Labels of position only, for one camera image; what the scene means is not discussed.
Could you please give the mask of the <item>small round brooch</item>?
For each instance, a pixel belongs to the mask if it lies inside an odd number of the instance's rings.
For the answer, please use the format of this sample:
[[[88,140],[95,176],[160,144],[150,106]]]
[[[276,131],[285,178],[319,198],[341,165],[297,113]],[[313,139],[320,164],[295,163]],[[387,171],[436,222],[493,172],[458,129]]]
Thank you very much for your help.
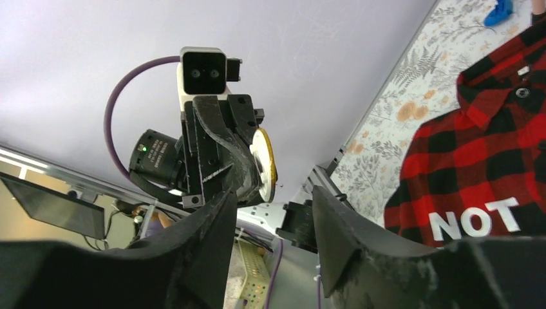
[[[274,199],[278,174],[272,144],[267,132],[258,127],[249,146],[250,153],[258,168],[258,192],[265,203]]]

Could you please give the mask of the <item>red black plaid shirt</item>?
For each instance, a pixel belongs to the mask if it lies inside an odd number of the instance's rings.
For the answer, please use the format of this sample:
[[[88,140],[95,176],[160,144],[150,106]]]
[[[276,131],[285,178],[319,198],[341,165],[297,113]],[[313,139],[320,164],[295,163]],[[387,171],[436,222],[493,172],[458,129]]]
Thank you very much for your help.
[[[431,247],[545,235],[545,19],[463,71],[459,108],[415,132],[386,230]]]

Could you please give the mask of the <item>small blue plastic object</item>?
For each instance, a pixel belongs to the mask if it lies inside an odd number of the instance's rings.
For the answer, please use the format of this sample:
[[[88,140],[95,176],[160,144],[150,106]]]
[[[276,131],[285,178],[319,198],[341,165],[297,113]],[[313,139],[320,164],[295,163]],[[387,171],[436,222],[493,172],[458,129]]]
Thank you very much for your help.
[[[485,17],[483,24],[486,27],[499,25],[508,20],[513,12],[512,0],[497,0],[494,8]]]

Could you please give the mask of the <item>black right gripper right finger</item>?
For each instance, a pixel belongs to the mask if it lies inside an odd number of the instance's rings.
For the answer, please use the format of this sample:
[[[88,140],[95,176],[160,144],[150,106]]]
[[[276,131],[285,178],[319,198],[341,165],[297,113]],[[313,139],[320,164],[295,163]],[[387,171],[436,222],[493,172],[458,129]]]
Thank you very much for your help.
[[[324,296],[336,308],[544,308],[545,238],[433,248],[364,218],[323,187],[312,214]]]

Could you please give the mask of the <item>dark monitor screen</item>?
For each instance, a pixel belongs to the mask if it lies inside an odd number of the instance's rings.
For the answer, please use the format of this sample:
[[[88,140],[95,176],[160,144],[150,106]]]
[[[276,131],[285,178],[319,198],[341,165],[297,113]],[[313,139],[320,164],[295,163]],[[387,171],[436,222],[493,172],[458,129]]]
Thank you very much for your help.
[[[1,173],[1,182],[31,219],[83,236],[105,238],[102,207],[6,173]]]

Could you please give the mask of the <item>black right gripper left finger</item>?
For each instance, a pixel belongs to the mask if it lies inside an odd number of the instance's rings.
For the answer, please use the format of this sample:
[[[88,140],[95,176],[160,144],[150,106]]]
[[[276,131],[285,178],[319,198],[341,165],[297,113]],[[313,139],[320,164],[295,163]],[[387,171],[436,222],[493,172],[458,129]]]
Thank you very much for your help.
[[[60,241],[1,244],[2,308],[221,308],[237,197],[223,191],[128,248]]]

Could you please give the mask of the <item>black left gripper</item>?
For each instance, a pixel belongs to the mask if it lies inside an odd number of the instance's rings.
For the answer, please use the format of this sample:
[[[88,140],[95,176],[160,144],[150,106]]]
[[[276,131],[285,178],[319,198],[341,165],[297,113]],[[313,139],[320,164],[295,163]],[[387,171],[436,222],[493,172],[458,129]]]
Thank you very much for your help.
[[[186,171],[185,209],[203,206],[222,191],[234,192],[237,206],[263,203],[250,142],[260,124],[250,95],[199,95],[182,102]]]

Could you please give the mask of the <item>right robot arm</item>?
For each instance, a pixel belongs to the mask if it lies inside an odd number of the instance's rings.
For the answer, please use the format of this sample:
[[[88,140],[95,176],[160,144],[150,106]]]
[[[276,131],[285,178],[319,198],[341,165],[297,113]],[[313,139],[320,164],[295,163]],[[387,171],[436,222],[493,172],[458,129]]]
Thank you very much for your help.
[[[236,197],[221,192],[163,234],[91,252],[1,244],[2,308],[220,308]],[[321,187],[278,234],[318,253],[336,308],[544,308],[545,238],[466,238],[443,249],[387,231]]]

